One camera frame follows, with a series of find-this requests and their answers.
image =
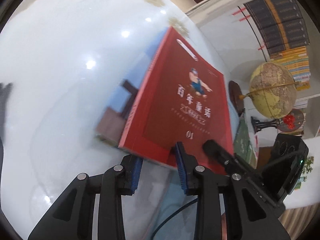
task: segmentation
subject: yellow book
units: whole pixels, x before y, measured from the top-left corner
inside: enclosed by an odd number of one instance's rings
[[[284,50],[284,51],[281,51],[279,53],[273,54],[270,57],[272,59],[276,59],[278,57],[284,57],[284,56],[290,55],[292,53],[306,53],[306,52],[307,52],[307,48],[305,46],[303,46],[303,47],[298,47],[298,48],[295,48],[295,49]]]
[[[291,54],[288,54],[288,55],[285,55],[285,56],[280,56],[280,57],[272,58],[271,60],[272,60],[272,61],[283,60],[283,59],[291,58],[291,57],[294,57],[294,56],[303,57],[303,56],[308,56],[308,54],[307,54],[306,51],[298,51],[298,52],[294,52],[294,53],[291,53]]]
[[[306,89],[309,89],[310,87],[311,86],[310,86],[310,82],[309,81],[301,82],[298,85],[296,85],[297,91],[306,90]]]
[[[291,56],[291,57],[285,57],[285,58],[282,58],[282,59],[277,59],[277,60],[274,60],[273,62],[276,62],[276,63],[284,63],[284,62],[289,62],[289,61],[293,61],[293,60],[303,60],[303,59],[309,59],[307,53],[303,53],[303,54],[298,54],[298,55],[295,55],[295,56]]]
[[[308,73],[310,73],[310,69],[309,69],[309,68],[306,68],[306,69],[301,69],[301,70],[298,70],[298,71],[292,71],[292,72],[290,72],[290,73],[291,73],[292,76],[293,76],[293,75],[303,74],[303,73],[308,74]]]
[[[289,65],[282,65],[282,66],[286,67],[286,69],[288,69],[288,70],[292,70],[292,69],[296,69],[296,68],[300,68],[300,67],[309,66],[309,61],[306,60],[306,61],[293,63],[293,64],[289,64]]]

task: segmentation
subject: potted plant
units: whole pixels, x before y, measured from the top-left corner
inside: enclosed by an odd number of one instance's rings
[[[308,157],[303,165],[302,174],[308,174],[312,171],[311,165],[313,164],[314,157]]]

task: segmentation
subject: wooden globe base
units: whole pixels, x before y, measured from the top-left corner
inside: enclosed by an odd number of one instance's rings
[[[243,99],[241,99],[241,96],[243,96],[243,95],[242,95],[242,92],[241,92],[239,85],[234,81],[230,81],[229,82],[230,101],[232,102],[232,104],[235,107],[239,116],[244,111],[244,102],[243,102]]]

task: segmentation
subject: white table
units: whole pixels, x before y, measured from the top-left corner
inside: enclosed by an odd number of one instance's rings
[[[229,79],[215,50],[169,0],[26,1],[0,34],[0,82],[13,83],[1,207],[23,239],[79,173],[92,176],[120,163],[124,154],[95,140],[95,126],[132,62],[169,26],[170,17]],[[123,197],[127,239],[145,236],[169,173],[144,162],[136,194]]]

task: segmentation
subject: book number 01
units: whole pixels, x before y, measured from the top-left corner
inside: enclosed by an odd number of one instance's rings
[[[189,138],[190,140],[193,139],[193,133],[191,131],[187,131],[186,137]]]

